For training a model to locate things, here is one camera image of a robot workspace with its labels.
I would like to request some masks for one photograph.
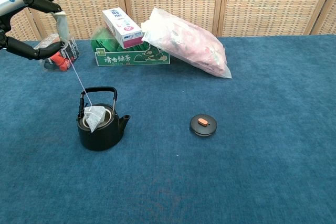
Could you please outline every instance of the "box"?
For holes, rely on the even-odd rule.
[[[98,66],[170,64],[170,55],[167,52],[147,42],[123,49],[105,27],[95,29],[91,46]]]
[[[141,44],[141,28],[119,7],[103,10],[105,23],[123,49]]]
[[[48,37],[43,39],[35,47],[35,49],[45,48],[50,44],[58,41],[60,41],[58,34],[50,34]],[[74,63],[79,57],[77,44],[73,37],[70,39],[66,48],[62,48],[50,58],[39,60],[39,62],[46,71],[66,71],[71,67],[68,56],[72,63]]]

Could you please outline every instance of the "teapot lid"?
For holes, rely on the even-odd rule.
[[[210,136],[216,131],[217,122],[212,116],[199,114],[191,119],[190,127],[198,136]]]

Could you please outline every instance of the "white box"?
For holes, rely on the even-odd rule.
[[[141,28],[120,7],[103,10],[103,17],[123,49],[143,43]]]

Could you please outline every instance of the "plastic bag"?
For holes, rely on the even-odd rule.
[[[231,78],[224,47],[212,33],[158,8],[141,28],[143,41],[214,76]]]
[[[64,11],[54,13],[54,19],[56,20],[56,27],[58,31],[58,36],[62,42],[67,46],[68,41],[70,40],[70,31],[68,25],[68,18]]]

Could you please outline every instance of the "blue carpet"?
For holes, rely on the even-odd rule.
[[[233,79],[170,65],[97,67],[124,138],[79,142],[73,70],[0,52],[0,223],[336,223],[336,36],[221,38]],[[92,94],[111,103],[110,93]],[[199,113],[218,122],[200,138]]]

